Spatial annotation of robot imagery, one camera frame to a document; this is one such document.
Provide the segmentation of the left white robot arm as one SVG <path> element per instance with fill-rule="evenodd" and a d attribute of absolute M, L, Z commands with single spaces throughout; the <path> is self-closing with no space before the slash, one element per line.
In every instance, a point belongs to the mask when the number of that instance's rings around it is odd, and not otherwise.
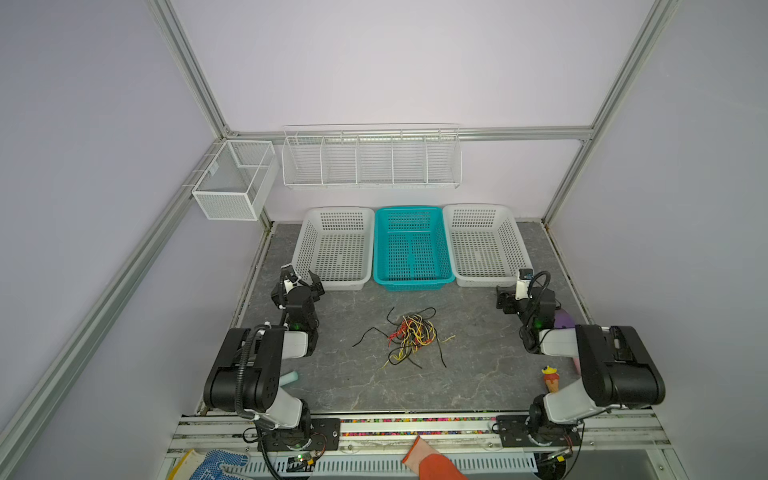
<path fill-rule="evenodd" d="M 313 434 L 307 402 L 280 385 L 282 362 L 311 356 L 319 339 L 315 303 L 325 290 L 316 273 L 308 275 L 281 268 L 271 292 L 280 319 L 229 329 L 203 387 L 207 408 L 253 422 L 260 440 L 288 450 L 309 447 Z"/>

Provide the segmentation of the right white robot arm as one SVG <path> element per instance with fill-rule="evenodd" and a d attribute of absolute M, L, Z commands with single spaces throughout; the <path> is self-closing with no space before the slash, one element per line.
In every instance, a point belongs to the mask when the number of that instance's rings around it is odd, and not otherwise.
<path fill-rule="evenodd" d="M 534 355 L 575 359 L 579 379 L 567 386 L 546 368 L 547 392 L 537 396 L 526 415 L 499 416 L 496 431 L 504 444 L 519 440 L 536 446 L 580 439 L 580 422 L 614 409 L 647 408 L 663 402 L 666 386 L 635 328 L 576 324 L 556 326 L 561 310 L 549 288 L 551 274 L 519 271 L 513 287 L 496 289 L 496 308 L 520 321 L 519 337 Z"/>

